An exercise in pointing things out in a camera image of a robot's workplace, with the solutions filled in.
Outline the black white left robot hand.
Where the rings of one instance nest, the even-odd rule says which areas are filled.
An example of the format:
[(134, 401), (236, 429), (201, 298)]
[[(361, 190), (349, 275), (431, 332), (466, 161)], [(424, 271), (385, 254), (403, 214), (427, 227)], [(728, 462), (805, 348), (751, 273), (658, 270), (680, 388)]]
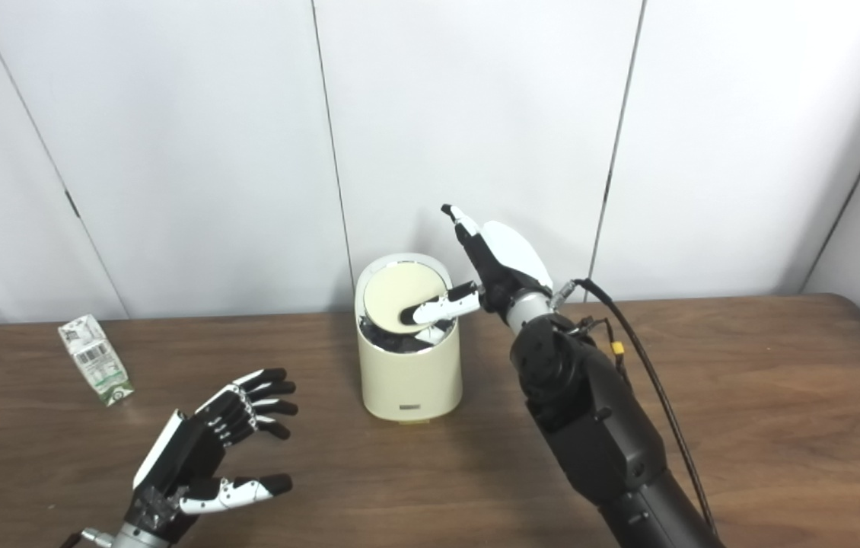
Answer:
[(226, 451), (255, 434), (287, 440), (280, 416), (298, 406), (284, 368), (263, 368), (226, 383), (192, 413), (174, 410), (133, 478), (133, 492), (113, 547), (173, 547), (203, 515), (286, 495), (288, 474), (218, 476)]

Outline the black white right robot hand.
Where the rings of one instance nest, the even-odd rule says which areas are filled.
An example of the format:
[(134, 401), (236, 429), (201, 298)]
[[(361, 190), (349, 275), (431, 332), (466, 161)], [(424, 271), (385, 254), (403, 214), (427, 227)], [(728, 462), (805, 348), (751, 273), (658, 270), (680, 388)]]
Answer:
[(441, 211), (452, 221), (478, 280), (401, 309), (402, 325), (431, 325), (485, 310), (519, 334), (532, 320), (554, 313), (551, 276), (527, 239), (499, 221), (478, 225), (455, 205), (444, 204)]

